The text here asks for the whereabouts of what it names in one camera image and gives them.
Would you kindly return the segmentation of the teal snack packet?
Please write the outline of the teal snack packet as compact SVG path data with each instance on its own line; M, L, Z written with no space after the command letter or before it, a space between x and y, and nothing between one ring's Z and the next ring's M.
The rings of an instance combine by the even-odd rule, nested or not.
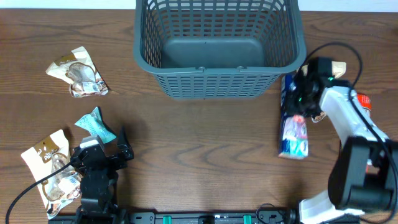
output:
M116 139L116 135L104 125L99 107L96 107L91 113L83 115L75 123L75 126L88 131L92 136L98 135L104 144Z

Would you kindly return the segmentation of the beige brown-label snack pouch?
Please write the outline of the beige brown-label snack pouch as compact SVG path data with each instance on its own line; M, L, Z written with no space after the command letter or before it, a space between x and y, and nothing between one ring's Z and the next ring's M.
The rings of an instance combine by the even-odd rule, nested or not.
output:
M71 161L69 142L63 130L59 129L23 152L21 157L35 181L39 181ZM37 185L49 220L81 195L81 179L81 174L73 166L68 166Z

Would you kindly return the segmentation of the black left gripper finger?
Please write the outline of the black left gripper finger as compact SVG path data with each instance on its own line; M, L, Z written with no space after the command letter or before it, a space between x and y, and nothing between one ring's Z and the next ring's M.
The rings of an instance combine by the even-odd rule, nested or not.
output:
M93 151L95 153L104 153L104 143L99 136L93 136Z
M121 130L119 132L117 146L126 161L134 159L134 152L127 139L124 126L121 127Z

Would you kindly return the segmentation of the red orange cracker package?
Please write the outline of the red orange cracker package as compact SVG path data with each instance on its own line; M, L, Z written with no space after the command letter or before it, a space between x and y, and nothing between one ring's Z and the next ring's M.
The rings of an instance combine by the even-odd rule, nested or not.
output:
M370 97L368 95L358 93L357 98L358 98L360 105L365 110L366 114L368 116L370 116L371 115L371 99L370 99Z

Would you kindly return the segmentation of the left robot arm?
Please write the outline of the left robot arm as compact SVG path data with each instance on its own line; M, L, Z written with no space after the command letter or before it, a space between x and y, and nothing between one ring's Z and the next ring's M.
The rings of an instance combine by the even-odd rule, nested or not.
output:
M72 166L83 174L77 223L129 223L127 210L119 208L117 200L118 170L134 159L124 128L119 132L117 147L117 153L107 156L101 138L94 135L83 138L74 148Z

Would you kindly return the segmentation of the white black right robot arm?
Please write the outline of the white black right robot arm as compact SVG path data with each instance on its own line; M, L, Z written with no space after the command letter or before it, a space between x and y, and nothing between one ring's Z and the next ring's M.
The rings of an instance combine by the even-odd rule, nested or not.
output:
M313 58L293 77L282 105L289 115L326 113L343 146L326 191L299 204L301 223L361 221L366 212L397 213L397 142L361 106L348 80L335 78L329 58Z

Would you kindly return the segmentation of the Kleenex tissue multipack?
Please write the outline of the Kleenex tissue multipack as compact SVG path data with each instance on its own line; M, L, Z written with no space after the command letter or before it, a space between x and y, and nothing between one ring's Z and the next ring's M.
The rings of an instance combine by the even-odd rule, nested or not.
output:
M288 91L295 88L293 77L293 73L288 73L281 79L279 157L304 159L308 156L308 136L305 118L300 115L288 115L283 109Z

